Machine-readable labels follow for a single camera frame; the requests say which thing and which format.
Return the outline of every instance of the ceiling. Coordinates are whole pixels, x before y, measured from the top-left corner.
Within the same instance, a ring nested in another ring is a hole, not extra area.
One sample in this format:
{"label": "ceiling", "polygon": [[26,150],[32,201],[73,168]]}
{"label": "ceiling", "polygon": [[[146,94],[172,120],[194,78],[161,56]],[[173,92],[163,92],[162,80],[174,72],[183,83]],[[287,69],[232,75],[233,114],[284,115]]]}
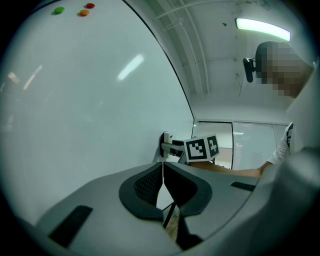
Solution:
{"label": "ceiling", "polygon": [[171,38],[181,60],[191,97],[287,108],[288,97],[271,86],[246,81],[243,58],[254,58],[265,41],[284,41],[269,34],[240,30],[235,18],[271,23],[291,32],[291,43],[303,52],[303,26],[276,0],[146,0]]}

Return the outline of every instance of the orange dot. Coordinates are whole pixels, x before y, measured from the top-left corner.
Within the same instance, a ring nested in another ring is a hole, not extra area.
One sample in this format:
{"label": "orange dot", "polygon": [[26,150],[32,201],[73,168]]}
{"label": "orange dot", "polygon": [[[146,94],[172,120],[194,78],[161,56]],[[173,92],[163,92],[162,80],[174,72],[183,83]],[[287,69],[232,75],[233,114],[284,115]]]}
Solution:
{"label": "orange dot", "polygon": [[88,10],[81,10],[80,11],[81,16],[87,16],[89,13],[90,13],[90,11],[88,11]]}

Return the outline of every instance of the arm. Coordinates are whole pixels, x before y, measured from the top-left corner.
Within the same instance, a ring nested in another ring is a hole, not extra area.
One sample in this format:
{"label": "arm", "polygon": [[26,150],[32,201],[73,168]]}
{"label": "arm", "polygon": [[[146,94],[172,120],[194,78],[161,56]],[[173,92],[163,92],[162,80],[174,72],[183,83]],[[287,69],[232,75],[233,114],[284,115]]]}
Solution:
{"label": "arm", "polygon": [[247,169],[247,170],[230,170],[228,168],[224,168],[219,165],[215,165],[211,162],[190,162],[189,165],[208,170],[208,171],[213,171],[217,173],[222,173],[222,174],[231,174],[231,175],[241,175],[241,176],[251,176],[251,177],[257,177],[260,178],[266,167],[273,165],[273,164],[278,164],[282,162],[287,155],[287,152],[289,150],[289,147],[287,145],[287,131],[289,126],[285,129],[284,134],[281,138],[280,144],[278,145],[277,149],[273,152],[272,156],[268,159],[267,162],[265,162],[261,167],[258,169]]}
{"label": "arm", "polygon": [[211,162],[190,162],[190,166],[200,168],[203,170],[213,171],[222,174],[232,174],[240,176],[251,176],[260,178],[261,172],[259,169],[248,169],[248,170],[230,170],[219,165],[215,165]]}

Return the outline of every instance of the green dot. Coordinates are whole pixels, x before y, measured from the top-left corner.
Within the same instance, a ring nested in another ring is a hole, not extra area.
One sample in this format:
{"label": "green dot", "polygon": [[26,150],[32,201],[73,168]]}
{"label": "green dot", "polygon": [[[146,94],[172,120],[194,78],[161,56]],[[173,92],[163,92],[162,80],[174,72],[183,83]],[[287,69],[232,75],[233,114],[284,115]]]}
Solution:
{"label": "green dot", "polygon": [[55,14],[60,14],[60,13],[62,13],[64,10],[65,10],[64,7],[58,7],[58,8],[55,8],[55,9],[54,9],[54,13],[55,13]]}

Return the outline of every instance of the person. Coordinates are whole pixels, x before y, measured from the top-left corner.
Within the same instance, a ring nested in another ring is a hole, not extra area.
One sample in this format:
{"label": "person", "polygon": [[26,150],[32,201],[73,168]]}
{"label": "person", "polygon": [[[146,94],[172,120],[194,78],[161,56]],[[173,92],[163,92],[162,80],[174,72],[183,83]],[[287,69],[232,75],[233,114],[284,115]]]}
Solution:
{"label": "person", "polygon": [[303,147],[320,146],[318,64],[307,64],[286,42],[268,41],[257,47],[255,65],[256,76],[262,84],[272,84],[274,90],[295,99],[287,109],[293,122],[285,129],[277,149],[257,169],[230,170],[211,162],[191,162],[190,166],[224,174],[261,177],[268,166],[281,163]]}

